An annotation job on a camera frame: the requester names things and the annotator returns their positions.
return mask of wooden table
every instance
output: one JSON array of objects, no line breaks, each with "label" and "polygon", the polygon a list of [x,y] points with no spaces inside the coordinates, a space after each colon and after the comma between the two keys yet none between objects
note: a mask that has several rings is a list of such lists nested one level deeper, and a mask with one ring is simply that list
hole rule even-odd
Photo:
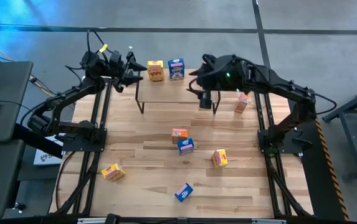
[{"label": "wooden table", "polygon": [[[141,84],[149,83],[147,79]],[[170,101],[171,90],[176,91],[177,97],[187,94],[183,87],[186,81],[158,83],[163,88],[158,97],[165,96],[165,101]],[[221,93],[216,115],[198,108],[197,100],[149,103],[141,114],[135,91],[133,85],[123,93],[112,93],[106,123],[107,145],[100,158],[91,216],[116,213],[124,217],[273,217],[264,157],[259,152],[256,134],[259,122],[253,94],[243,114],[233,112],[236,92]],[[90,119],[94,98],[87,96],[77,102],[73,121]],[[290,112],[288,102],[273,94],[270,99],[278,123]],[[193,153],[178,155],[171,143],[172,128],[188,129],[197,147]],[[216,149],[227,151],[229,164],[223,170],[212,168],[211,154]],[[61,203],[77,185],[82,157],[83,153],[76,153],[62,173]],[[114,162],[123,166],[126,176],[112,183],[103,179],[100,171]],[[299,158],[283,154],[282,163],[288,188],[304,209],[313,213]],[[174,193],[185,183],[194,191],[180,203]],[[280,190],[277,193],[283,211],[282,194]],[[53,201],[50,212],[54,210]]]}]

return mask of yellow tag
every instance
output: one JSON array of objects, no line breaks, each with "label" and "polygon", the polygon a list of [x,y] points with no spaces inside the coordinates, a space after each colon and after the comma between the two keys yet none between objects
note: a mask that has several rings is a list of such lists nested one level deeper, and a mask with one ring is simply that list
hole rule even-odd
[{"label": "yellow tag", "polygon": [[106,49],[108,48],[107,44],[104,44],[101,49],[99,49],[99,52],[103,53]]}]

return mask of small box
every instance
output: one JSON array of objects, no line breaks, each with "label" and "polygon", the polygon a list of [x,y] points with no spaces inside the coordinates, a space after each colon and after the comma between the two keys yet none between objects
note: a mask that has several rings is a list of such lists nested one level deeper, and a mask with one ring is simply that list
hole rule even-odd
[{"label": "small box", "polygon": [[115,163],[115,164],[111,165],[110,167],[107,167],[106,169],[102,170],[102,175],[103,175],[103,178],[114,182],[114,181],[124,177],[124,175],[126,175],[126,173],[123,171],[123,169],[121,167],[119,167],[119,165],[117,163]]},{"label": "small box", "polygon": [[163,61],[149,61],[148,62],[148,75],[151,81],[163,81],[164,71],[163,71]]},{"label": "small box", "polygon": [[188,197],[192,193],[193,189],[189,184],[184,184],[183,187],[179,191],[177,191],[174,195],[179,200],[179,202],[183,202],[184,199]]},{"label": "small box", "polygon": [[241,93],[238,102],[235,104],[235,113],[243,113],[247,106],[247,102],[249,100],[249,96],[246,95],[245,93]]},{"label": "small box", "polygon": [[185,76],[184,59],[174,59],[168,61],[168,70],[170,72],[170,80],[183,80]]},{"label": "small box", "polygon": [[225,149],[216,150],[211,156],[214,168],[224,167],[228,165],[227,154]]},{"label": "small box", "polygon": [[193,140],[191,138],[188,138],[186,140],[178,141],[177,148],[179,155],[182,156],[185,153],[193,152],[195,150],[195,144],[193,144]]},{"label": "small box", "polygon": [[173,128],[173,131],[171,132],[171,141],[173,142],[173,144],[177,144],[178,141],[185,140],[187,138],[187,129]]}]

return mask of concrete floor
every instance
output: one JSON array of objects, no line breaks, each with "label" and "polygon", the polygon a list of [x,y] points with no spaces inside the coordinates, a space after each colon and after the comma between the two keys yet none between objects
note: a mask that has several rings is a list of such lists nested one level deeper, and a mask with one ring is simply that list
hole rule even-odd
[{"label": "concrete floor", "polygon": [[[357,0],[259,0],[264,29],[357,30]],[[256,29],[252,0],[0,0],[0,24],[71,27],[130,28],[226,28]],[[257,34],[217,33],[101,33],[111,49],[127,52],[129,46],[140,63],[183,57],[187,68],[198,68],[201,55],[237,54],[263,63]],[[357,35],[265,35],[271,67],[284,79],[293,79],[342,105],[357,94]],[[95,36],[94,49],[100,47]],[[53,91],[77,84],[64,65],[78,66],[85,52],[81,32],[0,31],[0,49],[14,60],[34,62],[33,74]],[[46,96],[29,85],[24,105],[30,107]],[[318,99],[317,110],[329,108]],[[70,119],[72,110],[64,111]],[[322,123],[336,175],[355,171],[343,128],[336,119]],[[33,194],[34,187],[23,187],[20,199],[32,207],[24,214],[47,212],[53,184],[43,186],[47,194]],[[357,221],[357,180],[340,180],[350,219]]]}]

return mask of blue box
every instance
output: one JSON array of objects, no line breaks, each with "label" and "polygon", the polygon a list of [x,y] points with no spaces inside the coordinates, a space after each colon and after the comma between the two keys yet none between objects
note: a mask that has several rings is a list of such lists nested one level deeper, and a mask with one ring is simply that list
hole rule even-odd
[{"label": "blue box", "polygon": [[188,152],[193,152],[195,150],[195,144],[193,143],[193,140],[191,138],[178,141],[177,142],[177,148],[179,151],[179,155],[183,155]]},{"label": "blue box", "polygon": [[179,200],[179,202],[183,202],[183,200],[186,199],[192,193],[192,191],[193,191],[192,187],[189,186],[189,184],[185,184],[174,195]]},{"label": "blue box", "polygon": [[170,80],[183,80],[185,75],[184,59],[168,61],[168,70],[170,71]]}]

